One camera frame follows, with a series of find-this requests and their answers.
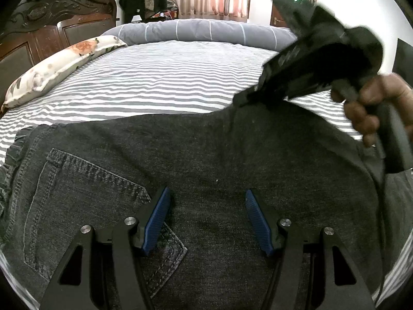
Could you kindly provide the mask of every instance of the denim fabric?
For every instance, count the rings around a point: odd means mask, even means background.
[[[373,292],[381,279],[381,168],[371,149],[287,102],[39,126],[4,170],[2,250],[40,301],[82,225],[122,220],[166,181],[173,193],[168,226],[141,260],[155,307],[259,309],[274,262],[247,218],[244,193],[256,187],[292,222],[333,227]],[[411,230],[410,182],[410,172],[388,178],[386,270]]]

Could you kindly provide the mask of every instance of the pants pocket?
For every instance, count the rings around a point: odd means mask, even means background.
[[[50,280],[74,234],[86,224],[96,229],[117,224],[150,201],[143,186],[80,157],[52,149],[40,174],[23,236],[24,262]],[[148,285],[160,282],[155,294],[186,253],[178,237],[164,225],[155,251],[158,262],[143,267]],[[161,261],[165,252],[174,260]]]

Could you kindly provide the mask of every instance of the pillow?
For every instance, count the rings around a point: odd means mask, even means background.
[[[41,97],[79,67],[123,46],[126,43],[116,36],[105,35],[79,42],[47,57],[9,86],[1,111]]]

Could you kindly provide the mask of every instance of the human hand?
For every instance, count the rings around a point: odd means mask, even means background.
[[[331,99],[343,102],[345,99],[331,91]],[[375,143],[376,131],[379,128],[379,118],[367,114],[365,106],[377,105],[383,100],[393,103],[404,123],[406,133],[413,141],[413,91],[407,82],[399,75],[377,75],[370,79],[360,90],[357,101],[344,104],[344,112],[352,122],[353,128],[363,135],[363,143],[370,147]]]

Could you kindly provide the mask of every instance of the gray striped comforter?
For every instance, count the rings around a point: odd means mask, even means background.
[[[108,120],[149,113],[208,113],[231,103],[235,93],[257,82],[261,66],[274,51],[226,42],[154,42],[124,47],[84,65],[52,91],[0,120],[0,165],[16,132],[39,124]],[[293,100],[338,129],[360,139],[341,104],[327,92]],[[384,297],[411,267],[412,237],[389,273]],[[30,308],[38,308],[10,273],[0,252],[0,265],[15,291]]]

